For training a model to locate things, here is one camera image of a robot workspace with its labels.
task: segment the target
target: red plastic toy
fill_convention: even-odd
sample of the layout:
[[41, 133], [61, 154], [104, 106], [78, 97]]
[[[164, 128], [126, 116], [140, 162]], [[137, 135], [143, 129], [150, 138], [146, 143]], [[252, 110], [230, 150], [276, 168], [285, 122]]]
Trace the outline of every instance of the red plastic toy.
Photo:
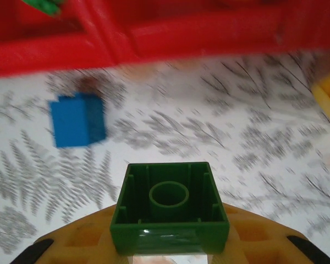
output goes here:
[[330, 48], [330, 0], [0, 0], [0, 76], [220, 53]]

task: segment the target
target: lego brick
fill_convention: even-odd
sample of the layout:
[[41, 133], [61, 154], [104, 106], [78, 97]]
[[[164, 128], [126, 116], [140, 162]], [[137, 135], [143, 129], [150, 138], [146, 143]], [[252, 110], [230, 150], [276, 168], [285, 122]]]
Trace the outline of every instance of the lego brick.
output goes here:
[[103, 103], [96, 95], [59, 96], [49, 105], [56, 147], [88, 146], [106, 138]]
[[221, 253], [229, 222], [209, 164], [128, 165], [110, 231], [120, 255]]

